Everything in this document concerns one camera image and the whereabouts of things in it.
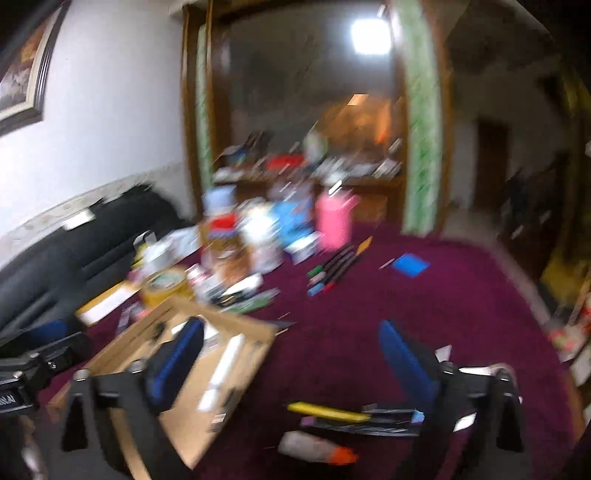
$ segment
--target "open cardboard box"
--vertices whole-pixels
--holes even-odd
[[[130,326],[126,331],[101,350],[85,368],[92,375],[110,374],[124,371],[134,360],[151,356],[157,346],[171,340],[173,327],[185,322],[190,316],[204,316],[218,330],[217,347],[209,350],[197,359],[185,383],[178,394],[173,408],[160,414],[166,434],[185,464],[191,468],[197,465],[207,448],[219,432],[211,432],[210,426],[214,415],[220,412],[221,405],[231,388],[236,388],[233,405],[251,383],[261,366],[273,340],[275,327],[243,315],[221,313],[218,309],[193,303],[180,297],[171,297],[157,306],[141,321]],[[166,330],[158,342],[152,342],[157,325],[166,323]],[[211,412],[197,410],[199,400],[222,356],[228,340],[243,333],[246,341],[238,355],[226,383],[220,390],[220,400]],[[48,403],[51,418],[56,421],[64,413],[69,385],[65,385]],[[232,411],[226,415],[228,421]],[[150,476],[139,456],[125,421],[123,411],[111,410],[111,419],[117,438],[135,480],[148,480]]]

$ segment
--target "black leather sofa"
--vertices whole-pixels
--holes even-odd
[[[139,234],[191,225],[147,185],[90,209],[96,219],[58,229],[0,271],[0,338],[55,319],[82,330],[75,311],[127,276]]]

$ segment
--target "doorway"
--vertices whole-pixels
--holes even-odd
[[[509,127],[478,119],[478,157],[473,208],[498,212],[504,198],[509,163]]]

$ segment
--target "pink cup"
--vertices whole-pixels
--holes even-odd
[[[337,250],[351,241],[351,210],[359,196],[349,192],[330,197],[323,192],[316,200],[316,229],[322,234],[320,245],[325,250]]]

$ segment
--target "picture frame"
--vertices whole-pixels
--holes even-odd
[[[0,72],[0,137],[43,119],[47,72],[61,24],[70,6],[64,2],[15,52]]]

